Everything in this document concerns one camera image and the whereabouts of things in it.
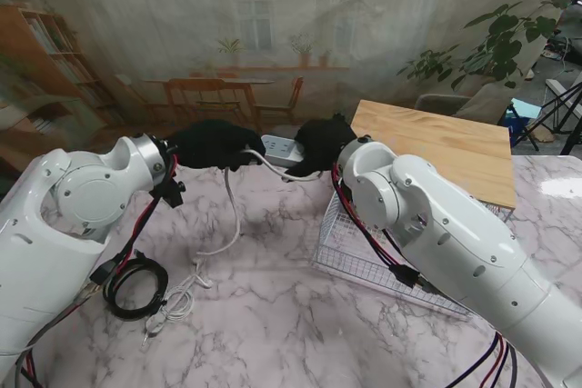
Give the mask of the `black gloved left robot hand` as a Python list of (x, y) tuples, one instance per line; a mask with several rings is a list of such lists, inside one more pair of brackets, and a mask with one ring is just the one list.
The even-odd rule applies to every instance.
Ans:
[(225, 120), (204, 120), (191, 124), (167, 139), (182, 166), (192, 169), (217, 167), (237, 171), (255, 159), (243, 150), (255, 150), (262, 156), (266, 149), (253, 130)]

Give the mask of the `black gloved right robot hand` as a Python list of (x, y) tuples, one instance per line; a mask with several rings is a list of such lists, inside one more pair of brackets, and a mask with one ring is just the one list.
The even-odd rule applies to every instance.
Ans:
[(343, 115), (334, 114), (329, 119), (307, 121), (294, 140), (303, 149), (303, 160), (290, 167), (286, 174), (307, 177), (331, 170), (343, 148), (356, 140), (356, 134)]

